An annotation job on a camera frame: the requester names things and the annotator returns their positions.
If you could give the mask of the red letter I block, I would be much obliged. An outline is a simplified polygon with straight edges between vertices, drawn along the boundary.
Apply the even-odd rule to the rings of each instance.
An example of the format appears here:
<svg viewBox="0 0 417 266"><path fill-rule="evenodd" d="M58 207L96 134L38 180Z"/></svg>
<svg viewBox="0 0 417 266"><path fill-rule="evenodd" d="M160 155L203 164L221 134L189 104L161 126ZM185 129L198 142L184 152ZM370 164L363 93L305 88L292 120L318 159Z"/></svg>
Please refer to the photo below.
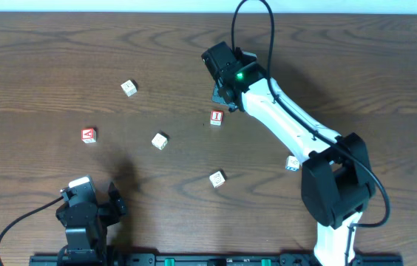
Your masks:
<svg viewBox="0 0 417 266"><path fill-rule="evenodd" d="M223 122L223 112L219 110L212 110L210 117L210 124L213 126L220 126Z"/></svg>

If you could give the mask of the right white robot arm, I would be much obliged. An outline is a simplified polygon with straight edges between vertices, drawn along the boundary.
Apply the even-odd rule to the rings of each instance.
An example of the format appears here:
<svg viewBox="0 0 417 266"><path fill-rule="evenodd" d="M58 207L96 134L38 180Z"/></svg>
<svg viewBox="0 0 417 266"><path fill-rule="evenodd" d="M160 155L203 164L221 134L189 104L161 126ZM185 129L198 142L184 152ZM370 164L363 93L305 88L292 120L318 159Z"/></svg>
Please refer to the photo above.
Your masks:
<svg viewBox="0 0 417 266"><path fill-rule="evenodd" d="M201 58L214 79L216 100L258 119L299 161L302 201L317 222L316 260L353 262L353 225L376 193L365 142L313 119L268 77L256 55L221 42Z"/></svg>

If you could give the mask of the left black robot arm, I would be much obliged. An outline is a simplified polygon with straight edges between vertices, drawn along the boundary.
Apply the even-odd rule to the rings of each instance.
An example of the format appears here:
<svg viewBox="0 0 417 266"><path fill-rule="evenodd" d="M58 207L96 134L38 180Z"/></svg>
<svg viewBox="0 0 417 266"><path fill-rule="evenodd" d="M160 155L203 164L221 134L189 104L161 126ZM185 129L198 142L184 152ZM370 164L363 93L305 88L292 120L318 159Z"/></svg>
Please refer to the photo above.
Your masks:
<svg viewBox="0 0 417 266"><path fill-rule="evenodd" d="M109 199L97 201L90 177L73 180L60 190L64 204L55 213L65 227L67 246L58 255L59 265L124 265L124 256L106 243L108 227L120 222L127 207L114 183Z"/></svg>

